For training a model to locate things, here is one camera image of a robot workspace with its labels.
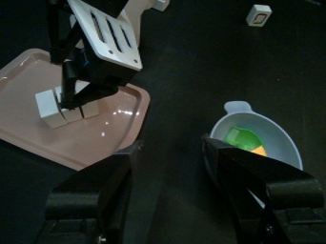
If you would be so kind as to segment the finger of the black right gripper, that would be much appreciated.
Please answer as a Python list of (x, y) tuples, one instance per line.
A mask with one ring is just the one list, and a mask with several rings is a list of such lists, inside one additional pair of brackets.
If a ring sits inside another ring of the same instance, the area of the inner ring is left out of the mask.
[(80, 25), (75, 23), (67, 37), (60, 37), (60, 11), (72, 13), (68, 0), (46, 0), (50, 57), (51, 63), (56, 65), (66, 61), (83, 36)]
[(87, 71), (74, 61), (63, 63), (62, 101), (63, 109), (74, 110), (86, 104), (117, 94), (119, 87), (111, 83), (97, 83)]

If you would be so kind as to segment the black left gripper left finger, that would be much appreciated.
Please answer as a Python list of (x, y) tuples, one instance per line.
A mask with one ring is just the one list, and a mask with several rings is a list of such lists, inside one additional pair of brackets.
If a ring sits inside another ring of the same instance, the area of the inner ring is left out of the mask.
[(36, 244), (123, 244), (133, 166), (142, 147), (135, 141), (54, 188)]

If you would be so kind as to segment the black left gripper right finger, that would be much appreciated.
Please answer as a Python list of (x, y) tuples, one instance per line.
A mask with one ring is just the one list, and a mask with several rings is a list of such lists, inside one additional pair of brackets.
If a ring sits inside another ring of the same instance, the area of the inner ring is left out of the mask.
[(324, 191), (310, 174), (209, 136), (203, 159), (238, 244), (326, 244)]

